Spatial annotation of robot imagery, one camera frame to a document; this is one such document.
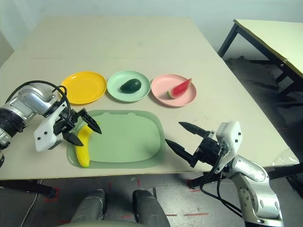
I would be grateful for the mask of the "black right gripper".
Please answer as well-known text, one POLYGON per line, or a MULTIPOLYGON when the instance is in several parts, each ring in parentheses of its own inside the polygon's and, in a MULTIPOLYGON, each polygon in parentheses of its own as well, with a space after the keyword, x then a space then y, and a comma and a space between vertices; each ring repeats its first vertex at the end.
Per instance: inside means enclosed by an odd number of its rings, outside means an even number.
POLYGON ((167 145, 182 159, 186 160, 191 167, 195 167, 198 161, 214 166, 219 158, 220 146, 217 141, 208 137, 210 131, 206 131, 196 125, 188 122, 179 122, 179 124, 192 134, 196 134, 204 138, 193 155, 189 154, 185 149, 171 140, 165 139, 167 145))

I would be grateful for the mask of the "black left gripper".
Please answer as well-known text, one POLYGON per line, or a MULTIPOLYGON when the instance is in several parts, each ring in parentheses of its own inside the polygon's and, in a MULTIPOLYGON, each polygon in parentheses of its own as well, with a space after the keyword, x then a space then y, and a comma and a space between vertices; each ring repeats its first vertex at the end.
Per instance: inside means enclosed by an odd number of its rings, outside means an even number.
POLYGON ((75 127, 75 124, 78 121, 78 118, 81 117, 84 122, 87 123, 88 127, 94 132, 102 134, 102 131, 98 123, 88 114, 85 108, 81 109, 79 112, 75 110, 70 111, 70 116, 68 117, 68 110, 63 110, 59 114, 59 120, 55 122, 53 126, 53 132, 55 135, 58 135, 60 132, 63 134, 63 138, 75 145, 83 146, 81 140, 72 132, 75 127))

